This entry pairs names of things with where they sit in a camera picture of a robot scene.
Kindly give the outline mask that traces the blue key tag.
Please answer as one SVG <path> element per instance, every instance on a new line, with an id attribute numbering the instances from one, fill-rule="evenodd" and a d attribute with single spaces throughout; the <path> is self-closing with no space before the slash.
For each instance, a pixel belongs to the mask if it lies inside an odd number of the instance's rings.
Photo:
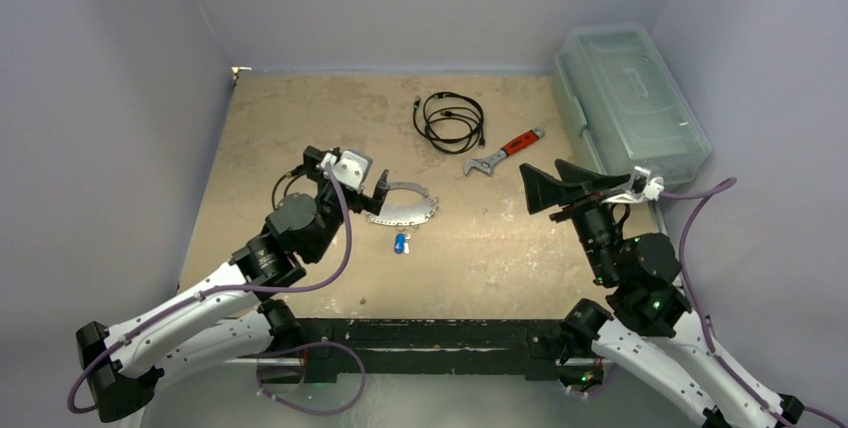
<path id="1" fill-rule="evenodd" d="M 398 233 L 398 234 L 395 236 L 394 244 L 393 244 L 393 251 L 394 251 L 396 254 L 404 254 L 404 253 L 403 253 L 403 243 L 404 243 L 404 234 L 403 234 L 403 233 Z"/>

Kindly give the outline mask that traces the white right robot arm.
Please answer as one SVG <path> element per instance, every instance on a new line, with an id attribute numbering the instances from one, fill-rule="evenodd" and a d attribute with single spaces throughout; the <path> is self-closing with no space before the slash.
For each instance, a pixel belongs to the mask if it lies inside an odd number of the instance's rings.
<path id="1" fill-rule="evenodd" d="M 623 368 L 671 401 L 699 427 L 791 427 L 806 408 L 769 389 L 715 340 L 680 283 L 683 266 L 669 237 L 627 238 L 616 206 L 658 200 L 664 180 L 636 167 L 603 175 L 564 160 L 552 176 L 523 163 L 529 213 L 556 207 L 553 222 L 572 223 L 606 303 L 580 300 L 564 318 L 562 360 L 591 352 Z"/>

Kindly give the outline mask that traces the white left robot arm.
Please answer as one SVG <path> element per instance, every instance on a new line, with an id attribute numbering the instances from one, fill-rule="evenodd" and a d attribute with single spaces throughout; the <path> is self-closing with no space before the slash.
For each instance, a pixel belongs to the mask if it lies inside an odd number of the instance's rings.
<path id="1" fill-rule="evenodd" d="M 390 185 L 381 175 L 363 191 L 371 159 L 354 150 L 308 147 L 294 176 L 315 195 L 290 194 L 260 232 L 216 270 L 159 306 L 113 325 L 91 322 L 76 334 L 82 371 L 66 398 L 70 412 L 87 388 L 91 411 L 111 423 L 141 411 L 156 394 L 208 368 L 242 356 L 329 354 L 337 342 L 308 340 L 284 296 L 302 293 L 306 266 L 326 253 L 355 213 L 381 211 Z"/>

